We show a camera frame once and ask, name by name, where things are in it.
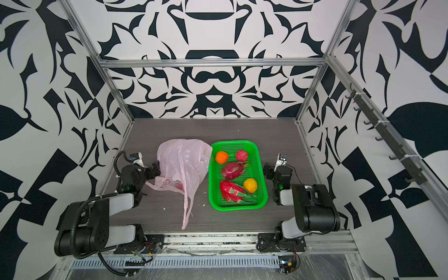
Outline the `green plastic basket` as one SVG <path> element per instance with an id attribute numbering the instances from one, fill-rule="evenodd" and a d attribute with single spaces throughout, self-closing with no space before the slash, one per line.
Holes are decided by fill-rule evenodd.
<path id="1" fill-rule="evenodd" d="M 209 201 L 221 212 L 259 210 L 268 201 L 259 149 L 248 140 L 212 144 Z"/>

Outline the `yellow fruit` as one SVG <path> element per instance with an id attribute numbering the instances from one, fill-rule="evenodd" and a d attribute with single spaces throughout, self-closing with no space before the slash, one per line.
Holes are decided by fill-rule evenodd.
<path id="1" fill-rule="evenodd" d="M 243 183 L 243 187 L 251 194 L 254 194 L 258 189 L 258 183 L 254 178 L 248 178 Z"/>

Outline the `pink dragon fruit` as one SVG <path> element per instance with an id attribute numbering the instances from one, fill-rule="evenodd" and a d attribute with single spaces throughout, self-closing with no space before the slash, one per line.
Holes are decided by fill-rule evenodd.
<path id="1" fill-rule="evenodd" d="M 219 185 L 224 200 L 232 204 L 254 205 L 257 204 L 256 194 L 249 193 L 243 186 L 234 182 L 221 181 Z"/>
<path id="2" fill-rule="evenodd" d="M 221 170 L 221 175 L 225 180 L 234 180 L 244 174 L 251 162 L 229 162 Z"/>

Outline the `pink plastic bag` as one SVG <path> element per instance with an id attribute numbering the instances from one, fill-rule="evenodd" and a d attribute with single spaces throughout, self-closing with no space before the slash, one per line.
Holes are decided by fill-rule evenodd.
<path id="1" fill-rule="evenodd" d="M 195 139 L 168 140 L 157 150 L 161 173 L 154 183 L 145 184 L 156 191 L 173 191 L 184 196 L 182 230 L 189 223 L 194 197 L 208 173 L 211 155 L 212 147 Z"/>

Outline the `orange fruit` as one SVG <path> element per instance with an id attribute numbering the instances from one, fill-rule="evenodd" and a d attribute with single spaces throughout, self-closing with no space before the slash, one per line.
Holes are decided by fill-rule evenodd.
<path id="1" fill-rule="evenodd" d="M 229 160 L 229 155 L 226 152 L 224 152 L 224 151 L 217 152 L 217 154 L 215 156 L 215 161 L 218 164 L 220 164 L 220 165 L 226 164 L 228 162 L 228 160 Z"/>

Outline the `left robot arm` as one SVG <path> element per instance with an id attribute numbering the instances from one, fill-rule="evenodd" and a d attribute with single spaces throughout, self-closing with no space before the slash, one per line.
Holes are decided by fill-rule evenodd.
<path id="1" fill-rule="evenodd" d="M 132 243 L 138 236 L 138 226 L 112 226 L 110 217 L 139 206 L 145 183 L 160 175 L 159 161 L 145 166 L 141 160 L 135 160 L 121 169 L 113 193 L 67 206 L 57 226 L 56 255 L 84 259 Z"/>

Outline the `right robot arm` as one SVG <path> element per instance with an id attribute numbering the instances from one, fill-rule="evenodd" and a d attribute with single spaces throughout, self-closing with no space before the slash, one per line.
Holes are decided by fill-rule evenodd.
<path id="1" fill-rule="evenodd" d="M 311 234 L 325 235 L 340 230 L 338 211 L 323 184 L 292 184 L 294 168 L 288 164 L 266 163 L 263 174 L 273 182 L 273 199 L 277 205 L 292 206 L 294 217 L 275 228 L 278 241 L 294 240 Z"/>

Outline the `small circuit board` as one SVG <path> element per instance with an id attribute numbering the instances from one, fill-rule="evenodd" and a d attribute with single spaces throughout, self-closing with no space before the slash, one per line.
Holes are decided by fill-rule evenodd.
<path id="1" fill-rule="evenodd" d="M 298 255 L 281 256 L 279 258 L 279 271 L 285 275 L 289 275 L 296 271 L 301 265 L 301 259 Z"/>

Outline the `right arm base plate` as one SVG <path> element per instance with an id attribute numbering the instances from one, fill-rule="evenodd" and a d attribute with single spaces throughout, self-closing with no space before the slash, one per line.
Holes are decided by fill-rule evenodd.
<path id="1" fill-rule="evenodd" d="M 262 253 L 273 252 L 305 252 L 306 242 L 304 238 L 280 239 L 275 233 L 259 233 L 255 248 Z"/>

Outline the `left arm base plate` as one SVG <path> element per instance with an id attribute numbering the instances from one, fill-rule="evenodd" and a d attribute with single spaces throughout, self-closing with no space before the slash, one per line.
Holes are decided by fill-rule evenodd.
<path id="1" fill-rule="evenodd" d="M 136 238 L 133 242 L 119 245 L 114 254 L 141 254 L 157 253 L 163 249 L 165 241 L 164 234 L 146 234 L 144 237 Z"/>

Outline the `black wall hook rail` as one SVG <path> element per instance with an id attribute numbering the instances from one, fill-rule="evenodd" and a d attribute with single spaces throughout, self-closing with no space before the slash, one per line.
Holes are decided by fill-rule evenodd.
<path id="1" fill-rule="evenodd" d="M 403 167 L 409 174 L 409 178 L 405 181 L 408 183 L 416 183 L 422 185 L 428 182 L 427 176 L 424 174 L 422 164 L 418 163 L 418 155 L 407 146 L 402 136 L 393 127 L 392 123 L 386 119 L 383 113 L 371 101 L 365 92 L 358 92 L 350 84 L 350 94 L 346 97 L 352 99 L 357 107 L 357 112 L 363 112 L 367 118 L 365 125 L 374 128 L 379 136 L 377 141 L 385 142 L 392 151 L 392 156 L 389 157 L 391 161 L 400 161 Z"/>

